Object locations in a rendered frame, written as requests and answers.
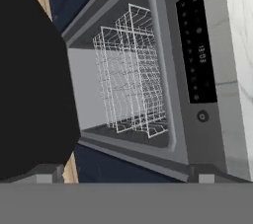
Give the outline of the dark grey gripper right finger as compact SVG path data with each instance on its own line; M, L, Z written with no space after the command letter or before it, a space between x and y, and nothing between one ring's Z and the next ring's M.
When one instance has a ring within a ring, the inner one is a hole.
M222 172L214 165L192 165L188 176L189 183L220 184L220 183L248 183L248 180Z

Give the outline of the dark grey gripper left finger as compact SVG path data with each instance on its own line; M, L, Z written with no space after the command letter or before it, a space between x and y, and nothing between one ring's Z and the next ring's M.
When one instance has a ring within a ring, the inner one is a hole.
M64 166L62 164L41 164L26 174L6 180L6 183L20 184L63 184Z

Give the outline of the grey dishwasher with black panel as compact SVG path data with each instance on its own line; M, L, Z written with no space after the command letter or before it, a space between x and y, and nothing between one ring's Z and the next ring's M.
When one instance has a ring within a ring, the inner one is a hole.
M128 4L151 10L168 130L153 138L107 127L93 37ZM249 125L241 101L229 0L89 0L63 32L81 143L187 181L192 165L249 180Z

